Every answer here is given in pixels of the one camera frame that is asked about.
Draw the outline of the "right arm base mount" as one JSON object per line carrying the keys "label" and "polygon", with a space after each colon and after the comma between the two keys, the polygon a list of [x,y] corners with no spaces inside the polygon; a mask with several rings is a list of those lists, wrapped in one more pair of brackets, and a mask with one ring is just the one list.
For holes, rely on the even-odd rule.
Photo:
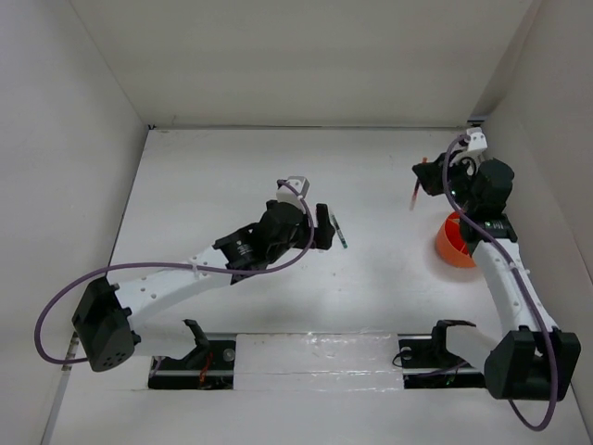
{"label": "right arm base mount", "polygon": [[405,389],[485,388],[484,376],[447,351],[450,327],[475,327],[463,320],[439,320],[429,334],[398,334],[392,365],[402,371]]}

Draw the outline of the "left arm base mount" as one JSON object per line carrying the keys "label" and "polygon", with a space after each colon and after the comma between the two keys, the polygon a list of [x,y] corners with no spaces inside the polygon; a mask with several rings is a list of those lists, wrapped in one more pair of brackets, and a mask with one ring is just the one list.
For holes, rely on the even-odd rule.
{"label": "left arm base mount", "polygon": [[154,390],[231,390],[236,359],[236,335],[208,336],[196,320],[184,324],[194,336],[194,347],[181,359],[152,359],[147,387]]}

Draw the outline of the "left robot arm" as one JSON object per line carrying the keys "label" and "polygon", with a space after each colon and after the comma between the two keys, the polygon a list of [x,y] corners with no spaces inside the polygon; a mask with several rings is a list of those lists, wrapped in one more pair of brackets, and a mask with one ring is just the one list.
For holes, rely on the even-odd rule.
{"label": "left robot arm", "polygon": [[289,250],[328,250],[335,229],[325,204],[316,221],[303,210],[270,200],[258,222],[220,238],[187,263],[156,266],[151,274],[112,284],[105,273],[91,281],[72,316],[90,367],[109,371],[151,344],[145,326],[168,308],[212,289],[256,275],[280,272]]}

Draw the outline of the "green pen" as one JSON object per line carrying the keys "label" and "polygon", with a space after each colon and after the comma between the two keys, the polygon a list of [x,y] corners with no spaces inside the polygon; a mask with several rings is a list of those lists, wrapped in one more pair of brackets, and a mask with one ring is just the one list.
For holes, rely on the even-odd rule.
{"label": "green pen", "polygon": [[335,233],[340,241],[340,244],[342,245],[342,248],[347,249],[348,248],[347,240],[346,240],[344,233],[341,229],[341,226],[339,225],[339,222],[338,222],[337,218],[335,217],[335,214],[332,210],[329,211],[329,216],[330,216],[330,221],[335,229]]}

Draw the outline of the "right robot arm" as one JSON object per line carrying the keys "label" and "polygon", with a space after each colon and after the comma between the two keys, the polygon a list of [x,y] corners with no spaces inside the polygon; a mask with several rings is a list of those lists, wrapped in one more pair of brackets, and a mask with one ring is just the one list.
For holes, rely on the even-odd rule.
{"label": "right robot arm", "polygon": [[461,159],[450,167],[439,156],[413,166],[430,196],[450,193],[461,209],[461,238],[482,272],[500,320],[502,339],[484,335],[472,322],[441,320],[428,342],[431,359],[456,359],[480,372],[497,400],[564,399],[581,344],[563,332],[541,304],[524,268],[517,235],[504,210],[514,172],[498,159],[474,164]]}

